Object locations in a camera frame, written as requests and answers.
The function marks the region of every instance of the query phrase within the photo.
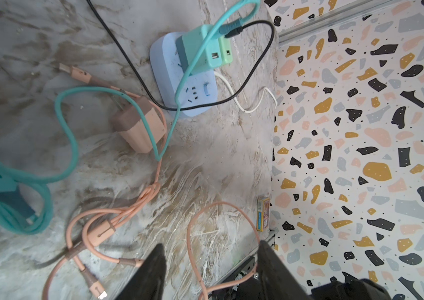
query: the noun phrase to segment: blue power strip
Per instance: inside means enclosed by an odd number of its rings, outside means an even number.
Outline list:
[[[175,94],[179,82],[184,76],[177,51],[176,40],[184,32],[172,32],[162,36],[150,47],[150,64],[160,95],[167,107],[176,108]],[[181,109],[216,102],[218,98],[217,82],[213,70],[190,75],[179,96]],[[207,111],[209,107],[181,110],[180,117],[194,117]]]

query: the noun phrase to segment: terrazzo wallpaper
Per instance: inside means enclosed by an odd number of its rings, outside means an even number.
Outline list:
[[[277,32],[323,15],[355,0],[264,0]]]
[[[368,278],[424,299],[424,0],[279,53],[276,254],[308,293]]]

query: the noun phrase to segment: yellow spot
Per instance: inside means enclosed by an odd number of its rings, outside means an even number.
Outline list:
[[[279,151],[277,151],[277,154],[288,154],[289,153],[289,149],[281,147],[279,149]]]
[[[368,271],[368,279],[372,280],[373,282],[378,282],[377,275],[375,274],[375,271]]]
[[[368,69],[365,70],[364,75],[357,76],[357,78],[360,81],[362,81],[362,80],[366,80],[367,78],[371,78],[374,75],[377,75],[377,72],[372,68],[368,68]]]
[[[305,230],[308,233],[312,233],[312,227],[309,227],[309,226],[302,224],[300,222],[297,222],[297,226],[302,228],[303,230]]]
[[[402,238],[397,240],[397,249],[400,252],[404,252],[410,246],[412,246],[412,241],[410,240],[410,238]]]
[[[295,189],[296,188],[296,183],[293,182],[293,181],[291,181],[291,180],[289,180],[289,179],[287,179],[287,178],[284,178],[282,180],[282,184],[281,184],[280,188],[281,189]]]
[[[421,164],[416,164],[412,169],[410,169],[412,174],[420,173],[422,171],[424,171],[424,166]]]
[[[293,11],[293,17],[292,19],[295,20],[297,18],[299,18],[301,15],[305,14],[306,12],[309,11],[309,7],[302,7],[302,8],[297,8],[296,10]]]
[[[371,100],[373,108],[379,107],[379,105],[381,104],[381,102],[379,101],[379,97],[373,97]]]
[[[314,204],[315,201],[317,200],[317,198],[319,197],[319,193],[321,192],[321,186],[320,185],[316,185],[314,186],[314,188],[312,189],[312,200],[310,201],[311,204]]]
[[[290,45],[288,48],[287,48],[287,52],[286,52],[286,54],[285,54],[285,57],[289,57],[289,56],[291,56],[292,54],[295,54],[295,53],[297,53],[297,52],[299,52],[300,51],[300,46],[299,45]]]
[[[321,52],[322,52],[322,48],[323,47],[324,47],[324,39],[321,38],[317,42],[317,45],[315,45],[315,49],[317,49],[317,54],[315,55],[315,59],[318,59],[319,58],[319,56],[321,55]]]
[[[302,81],[304,87],[315,87],[317,81]]]
[[[374,247],[371,239],[368,236],[362,237],[361,240],[353,240],[357,247]]]
[[[349,138],[351,138],[351,137],[358,137],[359,136],[359,134],[358,133],[356,133],[356,132],[346,132],[345,133],[345,137],[347,138],[347,139],[349,139]]]
[[[353,62],[355,62],[357,59],[351,59],[349,61],[346,61],[342,63],[340,66],[335,68],[335,72],[341,73],[343,70],[347,69],[348,66],[350,66]]]
[[[329,257],[329,253],[327,253],[327,251],[321,251],[317,253],[312,253],[309,257],[311,263],[323,266],[327,262],[327,257]]]
[[[399,62],[400,62],[400,68],[401,69],[405,69],[409,63],[414,59],[415,55],[413,53],[409,53],[409,54],[405,54],[404,56],[402,56],[402,58],[400,58]]]
[[[384,182],[392,179],[392,174],[389,166],[384,163],[368,162],[362,170],[365,176],[371,177],[379,182]]]
[[[332,98],[327,98],[324,101],[320,102],[319,104],[315,105],[314,111],[316,114],[320,114],[322,112],[327,112],[331,108],[332,105]]]
[[[351,220],[341,220],[341,221],[332,222],[331,225],[334,228],[339,228],[339,227],[345,226],[345,225],[350,224],[350,223],[352,223]]]

